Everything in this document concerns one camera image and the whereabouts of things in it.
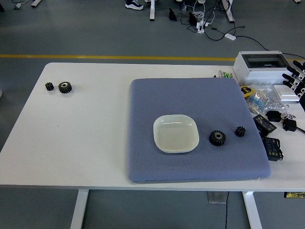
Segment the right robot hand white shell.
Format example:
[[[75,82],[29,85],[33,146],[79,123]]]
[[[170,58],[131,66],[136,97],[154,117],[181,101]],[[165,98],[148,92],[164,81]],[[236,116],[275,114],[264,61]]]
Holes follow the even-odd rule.
[[[293,65],[298,68],[298,70],[291,66],[287,66],[287,70],[291,75],[282,74],[282,77],[285,79],[283,84],[288,86],[295,93],[299,99],[299,104],[305,109],[305,63],[293,60]]]

